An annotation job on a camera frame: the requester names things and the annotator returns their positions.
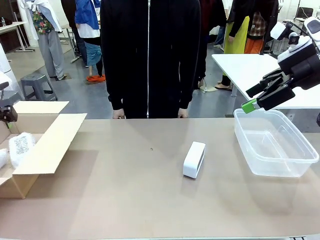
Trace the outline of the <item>person's right hand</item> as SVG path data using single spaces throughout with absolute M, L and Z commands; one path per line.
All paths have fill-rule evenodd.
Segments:
M 124 109 L 118 109 L 118 110 L 113 110 L 113 114 L 112 114 L 112 118 L 113 119 L 125 119 L 125 112 Z

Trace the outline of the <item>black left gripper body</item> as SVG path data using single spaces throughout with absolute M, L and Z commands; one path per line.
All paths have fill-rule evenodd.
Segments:
M 4 123 L 16 122 L 18 120 L 18 114 L 12 105 L 0 108 L 0 120 Z

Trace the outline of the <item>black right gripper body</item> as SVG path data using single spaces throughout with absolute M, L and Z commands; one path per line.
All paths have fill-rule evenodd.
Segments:
M 292 79 L 292 88 L 308 90 L 320 84 L 320 58 L 313 44 L 286 50 L 278 56 L 278 65 Z

